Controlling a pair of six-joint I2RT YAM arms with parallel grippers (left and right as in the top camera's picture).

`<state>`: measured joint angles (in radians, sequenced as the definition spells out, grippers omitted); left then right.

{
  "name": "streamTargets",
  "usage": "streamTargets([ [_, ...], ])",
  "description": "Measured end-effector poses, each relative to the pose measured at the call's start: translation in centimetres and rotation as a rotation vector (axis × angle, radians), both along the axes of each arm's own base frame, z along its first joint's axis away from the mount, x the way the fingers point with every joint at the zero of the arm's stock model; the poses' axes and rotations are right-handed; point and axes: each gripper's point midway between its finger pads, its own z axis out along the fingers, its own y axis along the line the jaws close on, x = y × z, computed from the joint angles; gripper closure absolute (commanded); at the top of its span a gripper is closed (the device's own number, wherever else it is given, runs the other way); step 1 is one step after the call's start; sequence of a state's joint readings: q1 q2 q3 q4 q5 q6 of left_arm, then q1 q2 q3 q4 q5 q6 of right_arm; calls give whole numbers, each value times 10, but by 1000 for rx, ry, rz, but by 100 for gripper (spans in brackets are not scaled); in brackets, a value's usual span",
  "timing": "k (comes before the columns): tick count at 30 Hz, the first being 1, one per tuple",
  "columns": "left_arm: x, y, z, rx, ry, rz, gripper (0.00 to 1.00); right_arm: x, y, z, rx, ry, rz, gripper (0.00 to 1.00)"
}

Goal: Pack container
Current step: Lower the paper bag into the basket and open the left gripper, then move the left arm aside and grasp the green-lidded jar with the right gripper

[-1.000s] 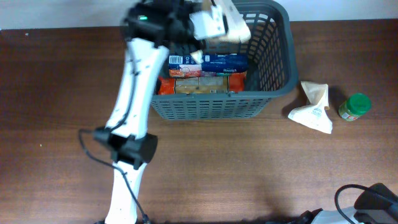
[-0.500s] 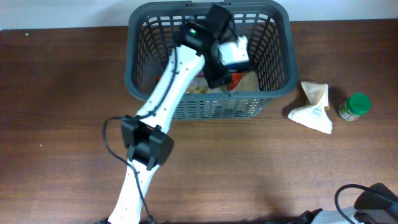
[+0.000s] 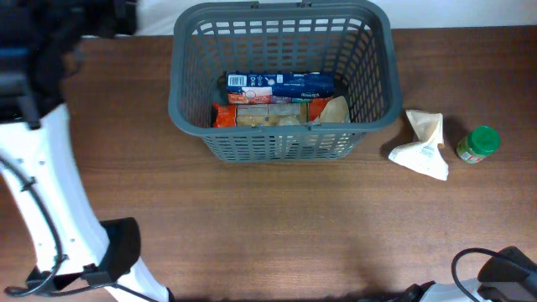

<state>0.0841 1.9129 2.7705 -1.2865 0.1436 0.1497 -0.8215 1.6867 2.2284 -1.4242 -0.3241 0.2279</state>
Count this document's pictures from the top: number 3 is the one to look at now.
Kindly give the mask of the beige bag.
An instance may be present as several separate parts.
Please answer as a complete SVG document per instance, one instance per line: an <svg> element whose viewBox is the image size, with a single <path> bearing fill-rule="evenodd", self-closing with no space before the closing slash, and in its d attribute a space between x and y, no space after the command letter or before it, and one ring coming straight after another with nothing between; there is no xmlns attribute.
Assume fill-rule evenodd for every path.
<svg viewBox="0 0 537 302"><path fill-rule="evenodd" d="M344 96L317 98L306 104L293 104L293 107L298 107L299 114L283 115L276 122L277 126L350 122L349 107Z"/></svg>
<svg viewBox="0 0 537 302"><path fill-rule="evenodd" d="M419 174L447 181L449 166L440 152L444 147L443 115L420 110L405 113L416 140L394 148L388 159Z"/></svg>

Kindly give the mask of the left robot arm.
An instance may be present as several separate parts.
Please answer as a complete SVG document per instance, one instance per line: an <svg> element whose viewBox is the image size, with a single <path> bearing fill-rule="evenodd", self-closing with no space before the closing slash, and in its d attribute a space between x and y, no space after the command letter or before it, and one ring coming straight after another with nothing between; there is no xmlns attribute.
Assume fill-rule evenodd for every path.
<svg viewBox="0 0 537 302"><path fill-rule="evenodd" d="M133 1L4 1L1 4L1 174L29 230L36 264L12 298L107 290L119 301L171 301L141 258L138 223L101 221L87 199L70 141L61 82L81 38L137 29Z"/></svg>

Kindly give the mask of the grey plastic basket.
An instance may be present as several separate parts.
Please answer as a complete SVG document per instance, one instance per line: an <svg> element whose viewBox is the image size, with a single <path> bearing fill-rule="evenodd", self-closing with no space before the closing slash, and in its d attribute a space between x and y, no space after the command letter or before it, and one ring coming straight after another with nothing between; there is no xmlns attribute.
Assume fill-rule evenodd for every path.
<svg viewBox="0 0 537 302"><path fill-rule="evenodd" d="M202 3L174 26L169 115L229 162L339 159L402 108L369 1Z"/></svg>

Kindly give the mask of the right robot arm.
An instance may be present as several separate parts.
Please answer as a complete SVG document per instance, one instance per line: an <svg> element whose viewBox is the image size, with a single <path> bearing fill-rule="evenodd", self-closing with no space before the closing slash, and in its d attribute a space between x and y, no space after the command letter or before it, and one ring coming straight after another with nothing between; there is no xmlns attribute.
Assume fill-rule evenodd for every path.
<svg viewBox="0 0 537 302"><path fill-rule="evenodd" d="M462 281L458 264L470 254L489 259L474 279ZM399 294L373 296L371 301L391 302L536 302L536 263L515 246L498 252L470 247L460 251L451 261L451 284L430 281L412 284Z"/></svg>

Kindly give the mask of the green lid pesto jar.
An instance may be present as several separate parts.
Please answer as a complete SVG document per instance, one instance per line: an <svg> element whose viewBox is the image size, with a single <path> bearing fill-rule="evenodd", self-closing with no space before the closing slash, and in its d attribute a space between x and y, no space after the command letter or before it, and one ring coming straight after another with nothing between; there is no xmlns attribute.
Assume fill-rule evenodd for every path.
<svg viewBox="0 0 537 302"><path fill-rule="evenodd" d="M476 164L494 154L501 146L499 133L488 126L472 130L456 147L460 159L468 164Z"/></svg>

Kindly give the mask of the blue pasta box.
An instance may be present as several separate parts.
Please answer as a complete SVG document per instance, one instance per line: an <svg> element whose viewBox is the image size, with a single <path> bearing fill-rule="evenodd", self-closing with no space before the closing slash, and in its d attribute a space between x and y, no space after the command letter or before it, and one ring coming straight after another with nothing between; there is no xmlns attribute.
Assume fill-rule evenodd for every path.
<svg viewBox="0 0 537 302"><path fill-rule="evenodd" d="M335 94L335 76L327 73L228 73L231 104L306 103Z"/></svg>

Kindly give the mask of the orange spaghetti package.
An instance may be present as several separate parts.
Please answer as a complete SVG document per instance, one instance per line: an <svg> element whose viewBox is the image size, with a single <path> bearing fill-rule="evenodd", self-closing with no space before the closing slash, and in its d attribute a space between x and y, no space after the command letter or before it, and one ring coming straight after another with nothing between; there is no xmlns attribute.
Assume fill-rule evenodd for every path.
<svg viewBox="0 0 537 302"><path fill-rule="evenodd" d="M333 99L316 98L306 103L217 105L212 107L214 128L298 126L316 120Z"/></svg>

